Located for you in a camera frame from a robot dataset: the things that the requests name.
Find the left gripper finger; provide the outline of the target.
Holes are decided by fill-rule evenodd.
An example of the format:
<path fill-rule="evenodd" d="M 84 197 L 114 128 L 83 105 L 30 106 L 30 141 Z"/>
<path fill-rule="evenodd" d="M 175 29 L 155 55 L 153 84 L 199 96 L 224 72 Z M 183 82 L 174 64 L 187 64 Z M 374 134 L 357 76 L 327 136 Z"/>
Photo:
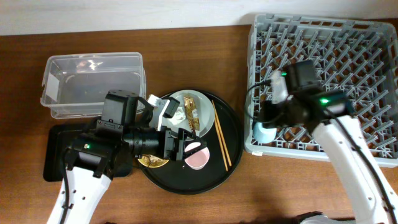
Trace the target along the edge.
<path fill-rule="evenodd" d="M 196 153 L 206 148 L 206 142 L 190 141 L 184 149 L 184 153 Z"/>
<path fill-rule="evenodd" d="M 172 97 L 166 97 L 165 100 L 168 100 L 169 103 L 165 109 L 163 117 L 173 118 L 175 112 L 177 111 L 178 107 L 180 106 L 180 102 Z"/>

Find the grey plate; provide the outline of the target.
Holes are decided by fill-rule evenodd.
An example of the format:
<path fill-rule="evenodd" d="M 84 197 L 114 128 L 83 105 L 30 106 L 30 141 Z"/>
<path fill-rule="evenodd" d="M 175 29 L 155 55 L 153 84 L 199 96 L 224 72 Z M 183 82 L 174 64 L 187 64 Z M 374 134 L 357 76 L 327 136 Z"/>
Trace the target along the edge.
<path fill-rule="evenodd" d="M 212 102 L 210 99 L 205 96 L 203 93 L 200 93 L 199 91 L 195 90 L 180 90 L 176 91 L 175 93 L 172 93 L 170 97 L 176 99 L 177 101 L 180 102 L 179 107 L 182 109 L 182 114 L 185 114 L 185 108 L 184 108 L 184 97 L 189 96 L 193 98 L 193 101 L 196 106 L 196 114 L 198 115 L 198 121 L 199 121 L 199 130 L 196 130 L 195 133 L 198 137 L 203 137 L 213 126 L 215 122 L 215 111 L 212 105 Z M 184 120 L 179 119 L 178 121 L 176 120 L 176 116 L 178 114 L 179 110 L 175 112 L 175 115 L 173 118 L 162 118 L 161 119 L 161 126 L 165 126 L 167 128 L 170 128 L 174 132 L 178 132 L 179 128 L 186 129 L 188 131 L 192 131 L 192 129 L 189 127 L 188 124 L 188 119 L 184 115 Z"/>

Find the white tissue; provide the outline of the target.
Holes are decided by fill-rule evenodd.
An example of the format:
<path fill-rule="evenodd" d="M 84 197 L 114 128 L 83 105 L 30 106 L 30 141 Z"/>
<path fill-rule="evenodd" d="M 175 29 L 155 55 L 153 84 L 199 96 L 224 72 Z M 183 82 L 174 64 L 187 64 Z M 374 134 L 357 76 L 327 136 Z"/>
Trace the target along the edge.
<path fill-rule="evenodd" d="M 178 125 L 182 123 L 183 121 L 186 120 L 186 114 L 184 111 L 184 108 L 182 106 L 179 106 L 172 118 L 170 118 L 170 122 L 173 125 Z"/>

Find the gold snack wrapper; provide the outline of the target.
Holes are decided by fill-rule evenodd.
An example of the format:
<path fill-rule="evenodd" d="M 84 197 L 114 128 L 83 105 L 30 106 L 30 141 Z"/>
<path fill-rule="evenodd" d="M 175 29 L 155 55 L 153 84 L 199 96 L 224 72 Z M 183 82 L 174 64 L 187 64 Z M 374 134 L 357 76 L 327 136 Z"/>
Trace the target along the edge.
<path fill-rule="evenodd" d="M 188 120 L 188 125 L 193 133 L 200 130 L 200 123 L 198 118 L 197 107 L 195 101 L 190 96 L 184 96 L 185 115 Z"/>

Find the pink cup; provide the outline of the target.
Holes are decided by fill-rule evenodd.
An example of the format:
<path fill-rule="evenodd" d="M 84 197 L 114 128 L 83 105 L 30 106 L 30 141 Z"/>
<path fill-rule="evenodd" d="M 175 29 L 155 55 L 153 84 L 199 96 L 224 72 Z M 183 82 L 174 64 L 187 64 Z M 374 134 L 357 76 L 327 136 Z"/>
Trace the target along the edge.
<path fill-rule="evenodd" d="M 210 160 L 210 151 L 206 147 L 201 151 L 196 152 L 190 157 L 186 158 L 184 161 L 193 170 L 200 170 L 206 166 L 209 160 Z"/>

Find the yellow bowl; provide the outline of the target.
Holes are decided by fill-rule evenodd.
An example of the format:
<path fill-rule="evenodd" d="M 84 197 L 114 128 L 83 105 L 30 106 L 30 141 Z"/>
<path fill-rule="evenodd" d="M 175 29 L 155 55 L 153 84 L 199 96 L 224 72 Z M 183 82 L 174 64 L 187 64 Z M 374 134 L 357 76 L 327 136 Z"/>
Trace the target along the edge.
<path fill-rule="evenodd" d="M 166 159 L 161 159 L 158 157 L 155 157 L 150 154 L 144 154 L 141 156 L 140 159 L 138 159 L 138 162 L 142 164 L 144 167 L 148 168 L 159 168 L 161 166 L 164 166 L 166 163 L 168 163 L 169 160 Z"/>

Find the wooden chopstick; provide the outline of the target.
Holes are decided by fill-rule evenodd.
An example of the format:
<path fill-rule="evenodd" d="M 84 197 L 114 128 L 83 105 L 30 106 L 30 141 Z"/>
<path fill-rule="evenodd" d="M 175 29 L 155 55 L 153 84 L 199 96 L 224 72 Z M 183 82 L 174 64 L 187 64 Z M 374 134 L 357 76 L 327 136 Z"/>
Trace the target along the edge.
<path fill-rule="evenodd" d="M 217 111 L 216 111 L 216 108 L 215 108 L 214 101 L 212 100 L 211 102 L 212 102 L 213 109 L 214 109 L 214 112 L 215 112 L 215 128 L 216 128 L 217 137 L 218 137 L 218 141 L 219 141 L 219 145 L 220 145 L 221 155 L 222 155 L 222 158 L 223 158 L 225 170 L 228 171 L 228 163 L 227 163 L 226 154 L 225 154 L 225 151 L 224 151 L 223 140 L 221 138 L 221 129 L 220 129 L 220 124 L 219 124 L 219 120 L 218 120 L 218 115 L 217 115 Z"/>
<path fill-rule="evenodd" d="M 228 163 L 228 170 L 229 170 L 229 168 L 232 166 L 232 162 L 231 162 L 231 159 L 230 159 L 230 156 L 229 156 L 229 152 L 228 152 L 228 148 L 227 148 L 227 145 L 226 145 L 226 141 L 224 139 L 224 135 L 223 135 L 223 131 L 222 131 L 222 128 L 221 128 L 221 124 L 220 124 L 220 129 L 221 129 L 221 138 L 223 140 L 224 151 L 225 151 L 225 154 L 226 154 L 226 160 L 227 160 L 227 163 Z"/>

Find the blue cup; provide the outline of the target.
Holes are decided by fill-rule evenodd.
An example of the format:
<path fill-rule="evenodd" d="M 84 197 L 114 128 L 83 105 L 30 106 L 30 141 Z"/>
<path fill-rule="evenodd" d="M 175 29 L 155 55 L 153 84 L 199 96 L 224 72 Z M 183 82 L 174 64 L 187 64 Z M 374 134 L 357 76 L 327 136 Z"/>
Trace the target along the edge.
<path fill-rule="evenodd" d="M 256 123 L 253 127 L 252 136 L 259 144 L 268 144 L 275 139 L 276 134 L 276 128 L 264 128 L 262 123 Z"/>

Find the food scraps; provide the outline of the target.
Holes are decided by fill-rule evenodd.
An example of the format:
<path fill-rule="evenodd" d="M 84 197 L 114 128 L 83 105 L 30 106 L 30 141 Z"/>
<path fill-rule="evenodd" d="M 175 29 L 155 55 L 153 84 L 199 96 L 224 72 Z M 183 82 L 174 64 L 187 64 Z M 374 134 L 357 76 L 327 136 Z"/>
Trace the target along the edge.
<path fill-rule="evenodd" d="M 167 160 L 160 159 L 153 155 L 144 155 L 144 156 L 142 156 L 142 162 L 145 166 L 157 167 L 157 166 L 162 166 L 163 164 L 165 164 L 167 162 Z"/>

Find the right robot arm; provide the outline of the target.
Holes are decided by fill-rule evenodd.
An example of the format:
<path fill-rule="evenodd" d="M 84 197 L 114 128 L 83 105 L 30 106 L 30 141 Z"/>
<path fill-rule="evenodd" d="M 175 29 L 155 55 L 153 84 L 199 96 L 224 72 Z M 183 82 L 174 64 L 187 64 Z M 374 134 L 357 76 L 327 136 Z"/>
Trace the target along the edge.
<path fill-rule="evenodd" d="M 305 126 L 329 157 L 351 202 L 356 223 L 397 223 L 397 194 L 364 140 L 361 123 L 341 90 L 326 91 L 313 62 L 272 72 L 272 98 L 253 118 L 253 137 L 267 144 L 279 128 Z"/>

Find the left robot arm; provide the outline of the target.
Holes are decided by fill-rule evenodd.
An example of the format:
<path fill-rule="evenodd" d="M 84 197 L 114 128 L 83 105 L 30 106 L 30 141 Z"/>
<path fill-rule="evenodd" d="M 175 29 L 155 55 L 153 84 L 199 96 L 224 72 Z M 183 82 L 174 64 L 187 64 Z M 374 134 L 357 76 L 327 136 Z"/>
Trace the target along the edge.
<path fill-rule="evenodd" d="M 174 98 L 110 90 L 95 129 L 84 129 L 62 151 L 62 186 L 48 222 L 89 223 L 115 173 L 132 158 L 183 161 L 206 148 L 194 133 L 162 125 L 178 106 Z"/>

